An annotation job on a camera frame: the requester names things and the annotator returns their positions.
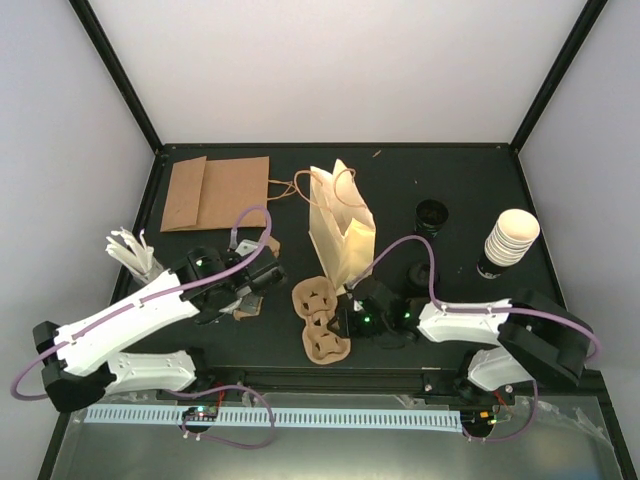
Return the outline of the cream paper bag with handles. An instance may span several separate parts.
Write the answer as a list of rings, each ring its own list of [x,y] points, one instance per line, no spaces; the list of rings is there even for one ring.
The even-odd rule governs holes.
[[[338,159],[333,170],[316,166],[294,174],[309,177],[309,236],[325,277],[341,295],[345,287],[366,274],[373,262],[376,224],[355,182],[356,171]]]

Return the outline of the brown cardboard cup carrier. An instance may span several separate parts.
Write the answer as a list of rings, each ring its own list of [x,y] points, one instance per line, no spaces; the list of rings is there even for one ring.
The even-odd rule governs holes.
[[[351,352],[351,341],[328,328],[338,306],[331,281],[323,276],[305,279],[292,289],[291,297],[296,314],[305,322],[301,337],[307,358],[316,365],[344,360]]]

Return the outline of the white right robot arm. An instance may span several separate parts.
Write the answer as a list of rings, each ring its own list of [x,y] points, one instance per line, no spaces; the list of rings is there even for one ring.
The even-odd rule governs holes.
[[[467,403],[522,382],[575,387],[597,350],[585,322],[536,291],[520,290],[494,302],[436,305],[424,280],[406,281],[395,292],[367,277],[342,296],[327,328],[341,338],[389,334],[477,345],[454,379],[457,396]]]

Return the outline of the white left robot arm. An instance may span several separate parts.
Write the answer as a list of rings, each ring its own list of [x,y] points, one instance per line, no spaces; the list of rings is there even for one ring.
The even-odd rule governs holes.
[[[215,376],[192,348],[136,354],[128,347],[182,320],[211,323],[285,277],[268,247],[243,242],[226,251],[195,248],[147,286],[93,316],[68,325],[36,325],[33,338],[43,357],[47,399],[58,412],[71,413],[106,395],[130,391],[161,389],[207,397]]]

